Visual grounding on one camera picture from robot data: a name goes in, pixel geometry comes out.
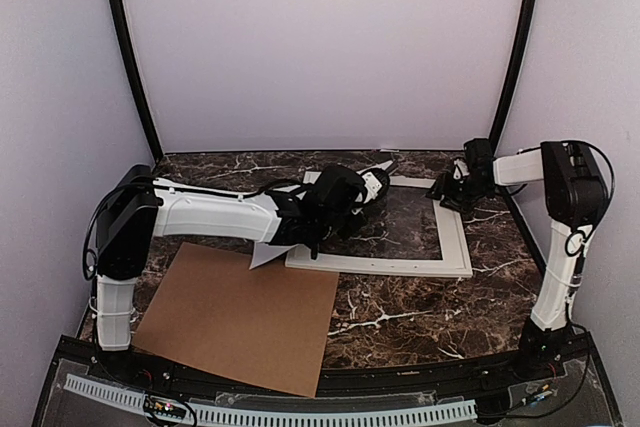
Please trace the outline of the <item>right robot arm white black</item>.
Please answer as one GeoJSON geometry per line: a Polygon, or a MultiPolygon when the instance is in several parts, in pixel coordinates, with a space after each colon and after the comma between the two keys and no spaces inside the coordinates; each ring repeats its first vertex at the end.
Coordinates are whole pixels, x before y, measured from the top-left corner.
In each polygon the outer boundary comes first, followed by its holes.
{"type": "Polygon", "coordinates": [[[435,180],[426,196],[467,213],[499,187],[541,182],[551,221],[551,243],[540,294],[530,322],[541,332],[569,324],[591,239],[615,192],[610,163],[606,180],[597,162],[606,155],[582,140],[545,141],[511,156],[496,157],[484,138],[464,144],[464,156],[435,180]]]}

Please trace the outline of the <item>dark landscape photo print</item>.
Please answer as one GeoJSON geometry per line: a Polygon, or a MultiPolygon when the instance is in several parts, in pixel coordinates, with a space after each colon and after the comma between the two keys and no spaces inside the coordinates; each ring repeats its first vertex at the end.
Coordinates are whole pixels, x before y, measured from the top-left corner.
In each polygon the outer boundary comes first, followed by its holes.
{"type": "Polygon", "coordinates": [[[259,268],[277,257],[286,254],[292,246],[276,246],[267,243],[255,243],[249,269],[259,268]]]}

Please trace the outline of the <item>clear acrylic sheet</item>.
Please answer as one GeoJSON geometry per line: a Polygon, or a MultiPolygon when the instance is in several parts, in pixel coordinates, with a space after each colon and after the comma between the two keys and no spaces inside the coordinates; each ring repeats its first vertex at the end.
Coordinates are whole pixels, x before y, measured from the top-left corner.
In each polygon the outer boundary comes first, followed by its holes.
{"type": "Polygon", "coordinates": [[[322,254],[403,260],[441,260],[433,202],[424,190],[393,186],[365,210],[366,224],[349,239],[331,237],[322,254]]]}

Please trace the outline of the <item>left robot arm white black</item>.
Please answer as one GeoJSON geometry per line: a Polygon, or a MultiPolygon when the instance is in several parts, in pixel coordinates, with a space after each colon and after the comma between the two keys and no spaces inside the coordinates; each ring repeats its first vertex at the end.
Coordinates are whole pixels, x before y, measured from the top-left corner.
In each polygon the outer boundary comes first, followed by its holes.
{"type": "Polygon", "coordinates": [[[362,211],[384,188],[372,170],[326,167],[313,182],[276,180],[255,192],[194,187],[132,167],[96,207],[82,247],[83,276],[94,283],[94,339],[101,364],[120,383],[141,374],[131,342],[135,284],[151,241],[203,236],[243,239],[261,266],[299,245],[316,253],[331,236],[361,226],[362,211]]]}

